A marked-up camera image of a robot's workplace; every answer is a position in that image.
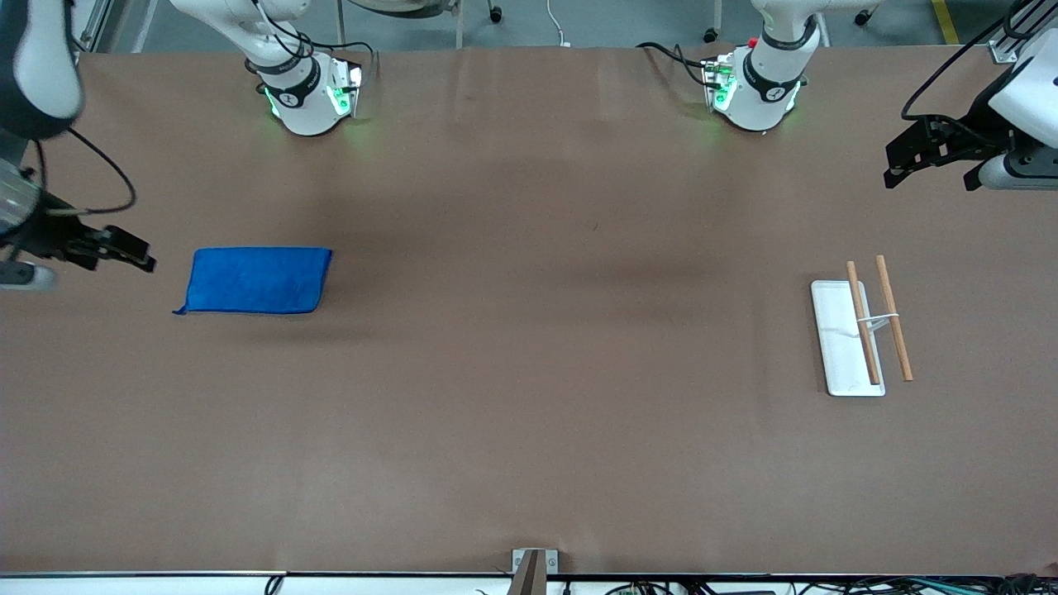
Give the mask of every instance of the gray floor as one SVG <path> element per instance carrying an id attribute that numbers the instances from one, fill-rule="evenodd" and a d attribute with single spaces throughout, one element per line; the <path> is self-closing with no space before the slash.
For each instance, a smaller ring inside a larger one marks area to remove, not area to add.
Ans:
<path id="1" fill-rule="evenodd" d="M 317 41 L 338 38 L 335 0 L 315 0 L 297 28 Z M 558 42 L 545 0 L 497 0 L 504 19 L 489 20 L 485 0 L 466 0 L 470 47 L 548 46 Z M 1002 13 L 1003 0 L 948 2 L 960 39 L 968 39 Z M 378 50 L 450 50 L 455 42 L 455 19 L 448 14 L 421 20 L 385 17 L 345 4 L 349 40 L 364 40 Z M 687 47 L 701 44 L 712 25 L 711 0 L 552 0 L 552 11 L 573 47 L 633 47 L 641 41 Z M 943 43 L 931 0 L 889 0 L 860 28 L 856 11 L 827 13 L 835 46 L 894 46 Z M 114 52 L 233 51 L 233 46 L 204 24 L 181 14 L 168 0 L 129 0 L 115 19 L 109 42 Z M 761 16 L 747 0 L 728 0 L 720 38 L 744 42 L 758 35 Z"/>

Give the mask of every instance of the brown table surface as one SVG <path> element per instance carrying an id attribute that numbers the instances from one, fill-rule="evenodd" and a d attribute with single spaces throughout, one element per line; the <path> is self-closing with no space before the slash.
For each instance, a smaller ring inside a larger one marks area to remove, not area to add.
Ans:
<path id="1" fill-rule="evenodd" d="M 944 48 L 820 51 L 766 136 L 642 51 L 384 55 L 295 138 L 242 57 L 88 55 L 158 272 L 0 295 L 2 567 L 1013 573 L 1058 560 L 1058 200 L 882 186 Z M 923 108 L 961 109 L 983 51 Z M 72 140 L 52 188 L 124 200 Z M 176 317 L 200 247 L 334 250 L 310 315 Z M 889 259 L 917 380 L 826 395 L 809 283 Z"/>

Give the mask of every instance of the blue towel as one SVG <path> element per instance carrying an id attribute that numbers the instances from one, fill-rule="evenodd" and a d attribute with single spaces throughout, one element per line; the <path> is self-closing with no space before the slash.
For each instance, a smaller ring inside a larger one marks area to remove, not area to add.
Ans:
<path id="1" fill-rule="evenodd" d="M 187 312 L 298 314 L 320 304 L 331 251 L 326 248 L 202 248 L 195 252 Z"/>

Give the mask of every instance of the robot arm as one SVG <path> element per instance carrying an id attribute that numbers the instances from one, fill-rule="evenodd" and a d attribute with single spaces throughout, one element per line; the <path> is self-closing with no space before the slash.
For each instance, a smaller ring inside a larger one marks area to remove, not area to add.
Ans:
<path id="1" fill-rule="evenodd" d="M 290 21 L 309 0 L 171 0 L 245 54 L 264 83 L 272 113 L 295 134 L 322 134 L 352 116 L 361 84 L 359 65 L 314 54 Z"/>
<path id="2" fill-rule="evenodd" d="M 84 94 L 68 31 L 66 2 L 0 3 L 0 127 L 22 139 L 49 139 L 80 114 Z"/>
<path id="3" fill-rule="evenodd" d="M 84 105 L 80 79 L 67 41 L 70 10 L 56 0 L 3 0 L 0 4 L 0 128 L 40 141 L 73 124 Z M 17 164 L 0 161 L 0 287 L 49 289 L 55 273 L 16 260 L 21 252 L 94 270 L 99 259 L 129 263 L 147 272 L 149 246 L 120 228 L 95 230 L 71 215 L 68 203 L 33 183 Z"/>
<path id="4" fill-rule="evenodd" d="M 973 101 L 966 115 L 919 115 L 886 147 L 886 186 L 955 161 L 982 161 L 966 190 L 1058 190 L 1058 29 L 1045 30 L 1017 64 Z"/>
<path id="5" fill-rule="evenodd" d="M 711 107 L 747 130 L 767 130 L 794 109 L 801 75 L 819 47 L 814 15 L 831 8 L 867 8 L 878 0 L 752 0 L 764 31 L 752 46 L 719 56 L 708 74 L 720 89 Z"/>

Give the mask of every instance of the white tray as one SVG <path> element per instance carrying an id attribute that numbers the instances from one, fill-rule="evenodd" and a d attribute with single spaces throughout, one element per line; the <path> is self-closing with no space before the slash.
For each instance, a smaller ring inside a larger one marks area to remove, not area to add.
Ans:
<path id="1" fill-rule="evenodd" d="M 867 303 L 867 290 L 859 284 L 863 296 L 864 315 L 871 315 Z M 880 397 L 886 394 L 886 381 L 871 384 L 863 347 L 860 345 L 859 328 L 856 325 L 856 308 L 849 291 L 847 281 L 814 281 L 811 303 L 816 309 L 816 329 L 819 331 L 819 346 L 823 351 L 823 373 L 826 375 L 826 392 L 835 397 Z M 871 333 L 874 360 L 881 376 L 878 360 L 878 345 Z"/>

